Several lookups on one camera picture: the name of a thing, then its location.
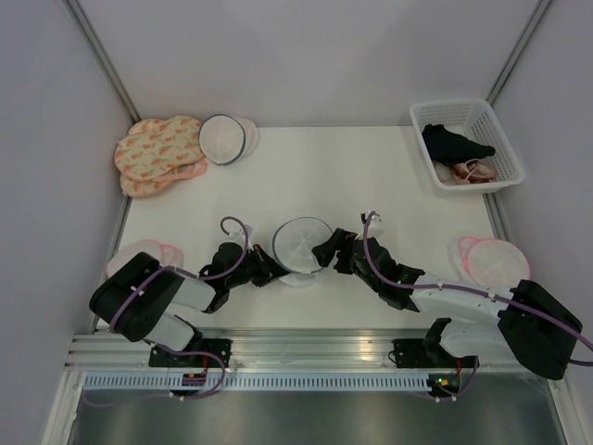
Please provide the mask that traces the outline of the blue-zip mesh laundry bag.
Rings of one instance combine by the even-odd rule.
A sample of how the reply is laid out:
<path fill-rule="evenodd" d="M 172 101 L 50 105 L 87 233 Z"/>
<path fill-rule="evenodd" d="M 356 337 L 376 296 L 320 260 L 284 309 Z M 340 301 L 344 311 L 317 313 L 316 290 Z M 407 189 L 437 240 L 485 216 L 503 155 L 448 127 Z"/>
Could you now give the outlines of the blue-zip mesh laundry bag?
<path fill-rule="evenodd" d="M 324 270 L 312 250 L 332 234 L 332 228 L 315 217 L 298 217 L 280 226 L 271 240 L 272 256 L 288 271 L 280 281 L 292 287 L 311 285 Z"/>

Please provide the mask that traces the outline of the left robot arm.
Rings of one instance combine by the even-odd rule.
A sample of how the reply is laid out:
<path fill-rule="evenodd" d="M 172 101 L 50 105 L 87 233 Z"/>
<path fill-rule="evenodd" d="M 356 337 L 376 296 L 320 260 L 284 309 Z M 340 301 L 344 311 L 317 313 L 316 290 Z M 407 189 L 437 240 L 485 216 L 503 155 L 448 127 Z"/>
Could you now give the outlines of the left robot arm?
<path fill-rule="evenodd" d="M 89 308 L 112 332 L 131 342 L 150 343 L 180 366 L 191 367 L 201 359 L 202 334 L 173 314 L 172 305 L 212 314 L 233 289 L 248 284 L 264 287 L 286 275 L 288 271 L 258 244 L 221 244 L 197 275 L 163 266 L 140 252 L 94 292 Z"/>

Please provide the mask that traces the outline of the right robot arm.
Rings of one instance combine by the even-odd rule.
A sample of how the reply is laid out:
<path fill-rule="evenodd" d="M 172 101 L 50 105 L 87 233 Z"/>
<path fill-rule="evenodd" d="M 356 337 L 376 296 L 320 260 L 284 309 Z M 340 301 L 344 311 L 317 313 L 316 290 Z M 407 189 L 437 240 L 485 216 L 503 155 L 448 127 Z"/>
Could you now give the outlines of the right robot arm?
<path fill-rule="evenodd" d="M 396 262 L 375 238 L 343 229 L 312 254 L 323 268 L 356 275 L 393 309 L 436 315 L 423 339 L 423 356 L 434 366 L 477 357 L 561 380 L 582 332 L 582 323 L 530 280 L 495 291 L 443 280 Z"/>

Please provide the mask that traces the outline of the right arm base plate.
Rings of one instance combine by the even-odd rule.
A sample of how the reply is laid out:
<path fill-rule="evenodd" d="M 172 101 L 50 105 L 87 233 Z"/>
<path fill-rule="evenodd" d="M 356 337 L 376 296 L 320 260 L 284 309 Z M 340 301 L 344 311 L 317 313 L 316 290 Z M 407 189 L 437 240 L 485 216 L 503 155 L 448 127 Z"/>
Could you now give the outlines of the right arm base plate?
<path fill-rule="evenodd" d="M 419 338 L 401 338 L 392 341 L 390 360 L 398 369 L 472 369 L 474 356 L 457 358 L 440 346 L 426 348 Z"/>

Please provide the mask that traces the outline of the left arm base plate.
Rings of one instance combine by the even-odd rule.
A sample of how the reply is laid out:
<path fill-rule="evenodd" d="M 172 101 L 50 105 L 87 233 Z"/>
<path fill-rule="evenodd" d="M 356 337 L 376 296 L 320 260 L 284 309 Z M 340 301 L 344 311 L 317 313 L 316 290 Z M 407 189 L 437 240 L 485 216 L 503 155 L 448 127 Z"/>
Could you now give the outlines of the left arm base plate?
<path fill-rule="evenodd" d="M 203 338 L 188 345 L 187 350 L 172 353 L 158 346 L 151 349 L 151 368 L 213 368 L 229 365 L 233 342 L 227 338 Z"/>

